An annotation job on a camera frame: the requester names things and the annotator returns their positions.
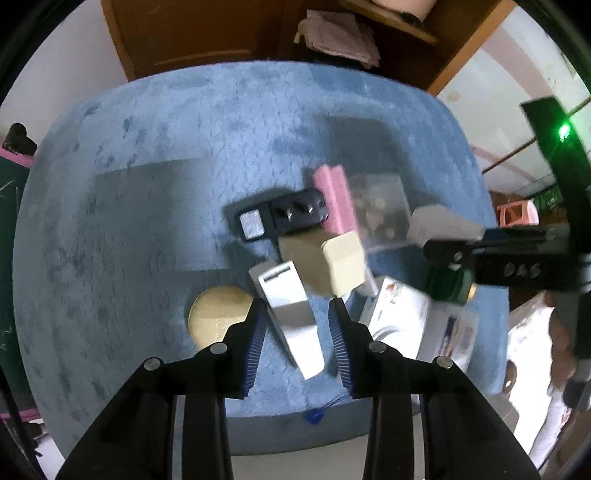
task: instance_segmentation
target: folded cloth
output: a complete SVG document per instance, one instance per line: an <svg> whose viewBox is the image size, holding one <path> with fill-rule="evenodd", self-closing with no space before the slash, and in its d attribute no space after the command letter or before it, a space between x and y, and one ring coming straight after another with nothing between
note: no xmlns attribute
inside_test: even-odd
<svg viewBox="0 0 591 480"><path fill-rule="evenodd" d="M295 36L299 43L303 35L306 46L328 55L357 60L369 69L379 66L379 52L369 27L358 24L353 14L308 10Z"/></svg>

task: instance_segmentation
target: screw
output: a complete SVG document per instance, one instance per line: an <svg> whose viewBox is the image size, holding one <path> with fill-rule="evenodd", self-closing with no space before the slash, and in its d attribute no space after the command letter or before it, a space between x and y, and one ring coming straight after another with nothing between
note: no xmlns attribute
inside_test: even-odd
<svg viewBox="0 0 591 480"><path fill-rule="evenodd" d="M369 351L373 353L384 353L388 347L383 342L371 342L368 345L368 348Z"/></svg>
<svg viewBox="0 0 591 480"><path fill-rule="evenodd" d="M449 369L453 367L453 361L448 356L438 356L437 357L437 364L445 369Z"/></svg>
<svg viewBox="0 0 591 480"><path fill-rule="evenodd" d="M148 358L145 362L144 362L144 368L148 371L148 372L152 372L154 370L157 370L160 368L160 365L162 365L162 362L160 361L160 359L158 358Z"/></svg>
<svg viewBox="0 0 591 480"><path fill-rule="evenodd" d="M227 350L228 346L223 342L216 342L209 347L209 351L214 355L221 355L222 353L226 353Z"/></svg>

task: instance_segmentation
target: white wall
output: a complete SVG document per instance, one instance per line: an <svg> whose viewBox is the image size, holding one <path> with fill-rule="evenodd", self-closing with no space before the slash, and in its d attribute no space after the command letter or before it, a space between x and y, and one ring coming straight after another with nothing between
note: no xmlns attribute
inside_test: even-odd
<svg viewBox="0 0 591 480"><path fill-rule="evenodd" d="M520 103L555 95L566 111L589 96L580 76L544 30L516 7L481 49L443 89L439 98L476 147L481 169L509 154L533 134ZM591 108L573 123L591 149ZM524 196L554 178L536 144L484 175L490 189Z"/></svg>
<svg viewBox="0 0 591 480"><path fill-rule="evenodd" d="M0 140L20 122L41 142L72 105L126 83L100 0L86 0L43 42L0 106Z"/></svg>

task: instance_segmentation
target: pink object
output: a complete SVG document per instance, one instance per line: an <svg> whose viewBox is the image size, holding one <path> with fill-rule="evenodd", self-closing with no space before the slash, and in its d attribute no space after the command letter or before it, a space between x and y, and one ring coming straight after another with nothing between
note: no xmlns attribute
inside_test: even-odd
<svg viewBox="0 0 591 480"><path fill-rule="evenodd" d="M22 421L38 420L41 418L41 414L39 413L39 410L37 410L36 408L31 408L29 410L21 410L19 413ZM10 415L8 413L2 413L0 414L0 419L10 420Z"/></svg>
<svg viewBox="0 0 591 480"><path fill-rule="evenodd" d="M6 158L7 160L13 161L14 163L18 163L19 165L22 165L26 168L31 168L33 166L33 157L21 155L20 153L12 153L2 147L0 147L0 157Z"/></svg>
<svg viewBox="0 0 591 480"><path fill-rule="evenodd" d="M531 200L519 200L506 203L497 207L500 211L499 226L509 227L514 225L538 225L540 217L534 202Z"/></svg>
<svg viewBox="0 0 591 480"><path fill-rule="evenodd" d="M359 233L355 208L343 166L322 165L314 172L313 181L314 187L323 193L329 209L329 217L322 224L322 228L336 235L350 231Z"/></svg>

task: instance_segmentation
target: blackboard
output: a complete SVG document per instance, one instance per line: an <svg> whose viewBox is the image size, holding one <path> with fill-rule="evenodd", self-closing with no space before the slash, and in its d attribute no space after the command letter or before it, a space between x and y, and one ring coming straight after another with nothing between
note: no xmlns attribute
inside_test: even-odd
<svg viewBox="0 0 591 480"><path fill-rule="evenodd" d="M28 168L0 157L0 366L21 411L36 408L22 364L12 300L14 232L28 175ZM0 401L0 413L4 412Z"/></svg>

